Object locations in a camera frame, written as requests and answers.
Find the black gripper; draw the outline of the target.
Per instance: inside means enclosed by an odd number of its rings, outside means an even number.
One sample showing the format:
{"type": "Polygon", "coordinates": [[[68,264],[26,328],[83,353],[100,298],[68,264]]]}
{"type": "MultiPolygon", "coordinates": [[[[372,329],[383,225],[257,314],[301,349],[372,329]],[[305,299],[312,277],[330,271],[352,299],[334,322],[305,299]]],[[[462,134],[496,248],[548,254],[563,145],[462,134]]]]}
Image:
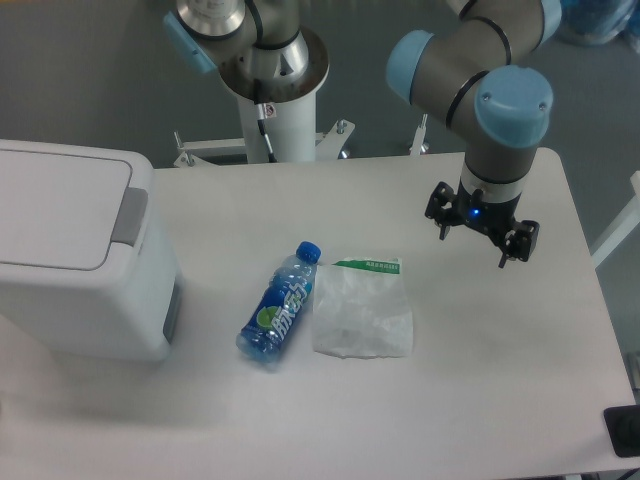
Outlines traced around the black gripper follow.
{"type": "Polygon", "coordinates": [[[504,268],[508,261],[527,262],[535,250],[540,224],[515,219],[526,180],[527,174],[515,181],[498,183],[481,178],[464,163],[457,195],[447,183],[439,182],[429,198],[425,217],[438,226],[440,240],[458,225],[490,239],[502,239],[499,268],[504,268]]]}

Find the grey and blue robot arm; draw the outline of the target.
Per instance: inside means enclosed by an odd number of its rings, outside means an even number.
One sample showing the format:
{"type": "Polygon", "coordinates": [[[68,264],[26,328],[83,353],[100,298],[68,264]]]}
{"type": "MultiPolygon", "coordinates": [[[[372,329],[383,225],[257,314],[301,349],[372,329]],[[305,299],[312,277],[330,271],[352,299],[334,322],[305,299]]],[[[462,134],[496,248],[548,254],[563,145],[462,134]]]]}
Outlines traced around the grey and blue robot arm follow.
{"type": "MultiPolygon", "coordinates": [[[[515,216],[553,105],[549,82],[518,60],[557,30],[556,1],[459,1],[449,36],[415,30],[394,46],[386,81],[404,102],[465,141],[457,187],[438,184],[426,216],[442,234],[463,225],[486,236],[503,261],[527,261],[539,234],[515,216]]],[[[193,68],[216,71],[243,115],[253,163],[313,161],[315,114],[288,114],[313,100],[329,71],[322,40],[300,20],[295,1],[179,1],[163,20],[193,68]]]]}

